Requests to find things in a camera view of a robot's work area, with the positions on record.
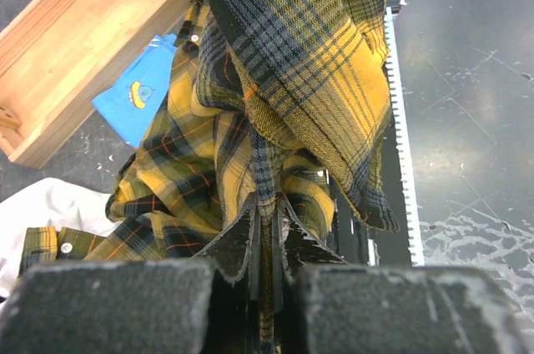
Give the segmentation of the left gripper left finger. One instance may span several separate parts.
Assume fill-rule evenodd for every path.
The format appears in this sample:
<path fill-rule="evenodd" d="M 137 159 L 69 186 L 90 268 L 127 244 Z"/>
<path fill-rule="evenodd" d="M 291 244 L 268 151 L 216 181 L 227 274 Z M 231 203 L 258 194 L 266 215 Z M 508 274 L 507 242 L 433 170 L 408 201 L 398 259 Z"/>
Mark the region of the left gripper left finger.
<path fill-rule="evenodd" d="M 4 353 L 256 353 L 255 197 L 190 259 L 35 265 L 1 315 Z"/>

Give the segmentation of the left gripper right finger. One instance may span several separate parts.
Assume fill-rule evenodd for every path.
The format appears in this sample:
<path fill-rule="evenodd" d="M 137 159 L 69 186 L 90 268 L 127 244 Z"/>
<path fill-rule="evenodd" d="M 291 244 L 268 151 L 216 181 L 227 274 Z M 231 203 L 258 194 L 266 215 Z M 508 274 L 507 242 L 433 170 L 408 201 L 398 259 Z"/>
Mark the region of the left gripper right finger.
<path fill-rule="evenodd" d="M 507 298 L 465 267 L 351 265 L 278 198 L 284 353 L 524 353 Z"/>

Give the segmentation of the yellow plaid shirt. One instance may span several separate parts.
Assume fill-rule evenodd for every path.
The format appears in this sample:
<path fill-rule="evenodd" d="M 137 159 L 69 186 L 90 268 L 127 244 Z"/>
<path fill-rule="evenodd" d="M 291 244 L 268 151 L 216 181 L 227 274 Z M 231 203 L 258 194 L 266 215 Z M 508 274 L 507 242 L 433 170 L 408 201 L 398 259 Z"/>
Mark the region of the yellow plaid shirt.
<path fill-rule="evenodd" d="M 20 271 L 59 260 L 195 255 L 256 195 L 260 221 L 259 349 L 275 349 L 275 201 L 324 240 L 334 202 L 318 173 L 346 176 L 355 129 L 358 38 L 342 0 L 193 0 L 169 92 L 118 175 L 108 237 L 27 230 Z"/>

